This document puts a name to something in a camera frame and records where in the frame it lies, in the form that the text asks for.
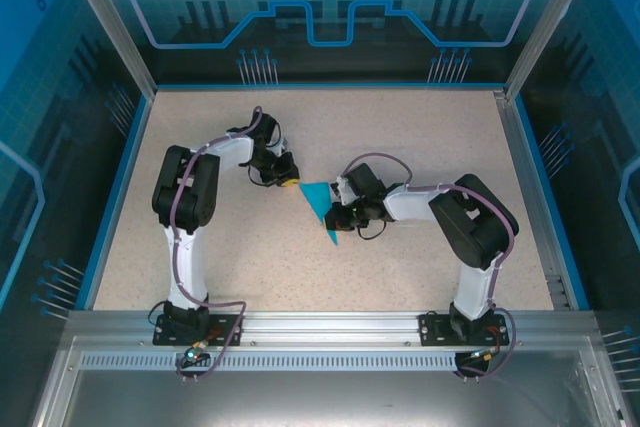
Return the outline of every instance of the speckled tabletop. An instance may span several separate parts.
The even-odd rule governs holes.
[[[510,309],[552,308],[492,92],[282,90],[159,92],[95,309],[147,310],[166,299],[168,247],[151,210],[165,151],[173,144],[199,147],[247,125],[256,105],[280,122],[304,182],[333,181],[370,151],[407,162],[412,185],[478,175],[520,223],[497,301]],[[393,162],[368,162],[385,183],[405,178]],[[253,311],[447,309],[459,275],[436,223],[390,224],[371,242],[339,233],[336,247],[298,187],[256,187],[240,168],[221,176],[204,237],[211,300],[244,299]]]

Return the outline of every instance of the black mounting plate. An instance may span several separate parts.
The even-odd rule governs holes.
[[[500,346],[509,345],[509,332],[504,316],[491,314],[485,316],[485,325],[482,331],[472,336],[468,341],[460,340],[458,334],[451,328],[449,314],[438,314],[427,312],[418,316],[418,332],[420,333],[420,344],[422,347],[457,347],[457,346],[478,346],[493,347],[496,345],[495,337],[487,331],[489,327],[497,327],[504,330],[500,334]]]
[[[209,332],[219,330],[220,333],[214,338],[209,340],[210,347],[222,347],[225,340],[229,336],[233,324],[238,318],[234,314],[209,314]],[[233,335],[231,343],[232,347],[240,345],[240,337],[242,336],[242,321],[240,321],[240,332]],[[184,332],[180,336],[176,336],[176,332],[171,325],[171,322],[167,322],[166,316],[160,314],[156,320],[156,328],[153,333],[153,345],[177,345],[177,346],[190,346],[202,338],[195,338],[195,336],[185,335]]]

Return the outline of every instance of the cyan paper triangle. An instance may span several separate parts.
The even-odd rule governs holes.
[[[316,182],[314,184],[303,184],[300,182],[300,190],[304,194],[307,202],[316,214],[316,217],[324,226],[324,216],[331,208],[331,187],[328,182]],[[327,230],[327,234],[333,243],[338,245],[338,235],[335,230]]]

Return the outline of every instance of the enclosure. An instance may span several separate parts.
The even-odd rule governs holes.
[[[636,425],[640,0],[0,9],[2,425]],[[301,187],[216,179],[208,299],[247,311],[183,385],[185,347],[153,345],[172,278],[154,187],[170,146],[257,105]],[[411,185],[473,173],[517,219],[499,375],[460,375],[477,346],[424,343],[460,278],[438,223],[327,235],[305,186],[365,152]]]

